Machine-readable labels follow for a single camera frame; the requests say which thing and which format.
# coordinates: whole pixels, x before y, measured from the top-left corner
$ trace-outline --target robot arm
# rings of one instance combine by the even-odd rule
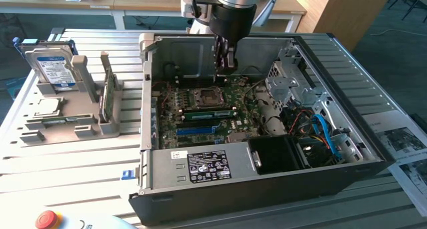
[[[191,0],[191,5],[181,6],[183,16],[188,17],[191,9],[191,17],[215,34],[215,81],[238,70],[238,42],[250,35],[258,1]]]

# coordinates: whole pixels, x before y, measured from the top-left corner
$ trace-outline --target black sticker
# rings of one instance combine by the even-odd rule
[[[232,178],[224,150],[187,155],[189,181],[204,183]]]

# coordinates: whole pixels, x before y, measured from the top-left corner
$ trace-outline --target emergency stop button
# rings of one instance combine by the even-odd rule
[[[59,215],[51,210],[44,211],[35,221],[35,227],[37,229],[49,229],[55,226],[59,220]]]

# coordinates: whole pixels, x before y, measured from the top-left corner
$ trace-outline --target white cable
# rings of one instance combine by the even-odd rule
[[[380,35],[383,35],[384,33],[390,32],[390,31],[408,33],[408,34],[414,34],[414,35],[419,35],[419,36],[427,36],[427,34],[420,34],[420,33],[410,32],[410,31],[406,31],[406,30],[396,30],[396,29],[384,30],[382,33],[370,34],[370,36],[380,36]]]

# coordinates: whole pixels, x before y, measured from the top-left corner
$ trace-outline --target motherboard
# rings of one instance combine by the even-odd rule
[[[220,85],[195,80],[155,82],[157,148],[236,143],[259,136],[260,125],[254,122],[259,109],[246,96],[251,86],[242,76],[227,78]]]

